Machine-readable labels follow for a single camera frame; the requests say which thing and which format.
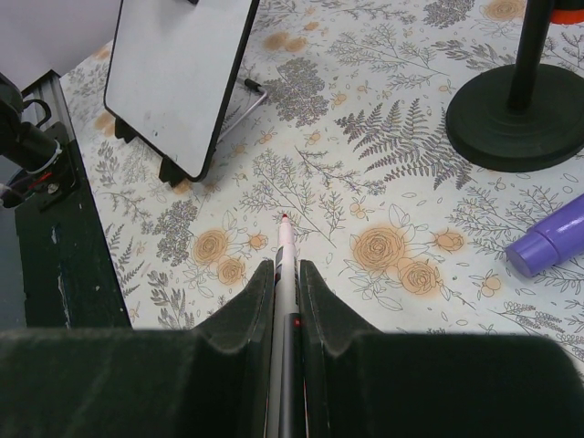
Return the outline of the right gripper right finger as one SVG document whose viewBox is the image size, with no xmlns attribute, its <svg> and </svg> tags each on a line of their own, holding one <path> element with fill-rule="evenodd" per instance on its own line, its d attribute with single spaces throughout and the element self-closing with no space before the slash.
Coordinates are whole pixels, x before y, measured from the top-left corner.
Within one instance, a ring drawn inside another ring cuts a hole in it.
<svg viewBox="0 0 584 438">
<path fill-rule="evenodd" d="M 299 266 L 312 437 L 580 437 L 583 387 L 541 337 L 391 334 Z"/>
</svg>

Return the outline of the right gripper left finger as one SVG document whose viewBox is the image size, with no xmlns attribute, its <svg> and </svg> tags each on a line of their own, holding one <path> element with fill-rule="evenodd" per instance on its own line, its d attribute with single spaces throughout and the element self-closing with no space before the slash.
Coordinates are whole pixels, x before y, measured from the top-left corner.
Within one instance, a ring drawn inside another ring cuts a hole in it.
<svg viewBox="0 0 584 438">
<path fill-rule="evenodd" d="M 260 437 L 274 265 L 192 329 L 1 336 L 4 437 Z"/>
</svg>

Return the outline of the white red-capped marker pen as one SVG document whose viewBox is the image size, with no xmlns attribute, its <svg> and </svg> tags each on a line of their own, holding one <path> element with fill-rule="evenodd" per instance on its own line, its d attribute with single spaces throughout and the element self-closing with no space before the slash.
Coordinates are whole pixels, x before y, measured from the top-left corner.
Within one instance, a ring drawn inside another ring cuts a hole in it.
<svg viewBox="0 0 584 438">
<path fill-rule="evenodd" d="M 271 346 L 266 437 L 277 437 L 282 387 L 285 316 L 298 313 L 297 250 L 293 225 L 286 214 L 278 228 L 275 260 L 274 319 Z"/>
</svg>

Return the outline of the small black-framed whiteboard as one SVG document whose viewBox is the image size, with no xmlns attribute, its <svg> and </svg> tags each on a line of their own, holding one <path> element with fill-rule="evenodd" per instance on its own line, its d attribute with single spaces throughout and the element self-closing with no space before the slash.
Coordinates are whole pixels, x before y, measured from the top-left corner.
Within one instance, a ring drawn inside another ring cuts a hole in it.
<svg viewBox="0 0 584 438">
<path fill-rule="evenodd" d="M 162 158 L 159 178 L 175 187 L 203 180 L 236 84 L 267 90 L 238 75 L 257 1 L 123 1 L 104 91 L 115 135 L 140 138 Z"/>
</svg>

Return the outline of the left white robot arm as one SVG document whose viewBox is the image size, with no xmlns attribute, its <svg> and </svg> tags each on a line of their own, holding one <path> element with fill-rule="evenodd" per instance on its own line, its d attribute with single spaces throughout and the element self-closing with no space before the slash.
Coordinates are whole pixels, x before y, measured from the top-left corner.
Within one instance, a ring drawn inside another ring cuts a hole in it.
<svg viewBox="0 0 584 438">
<path fill-rule="evenodd" d="M 62 152 L 59 142 L 45 134 L 37 125 L 22 121 L 24 110 L 38 103 L 45 111 L 46 122 L 52 115 L 45 101 L 23 101 L 16 85 L 1 75 L 1 155 L 29 174 L 38 174 L 51 166 Z"/>
</svg>

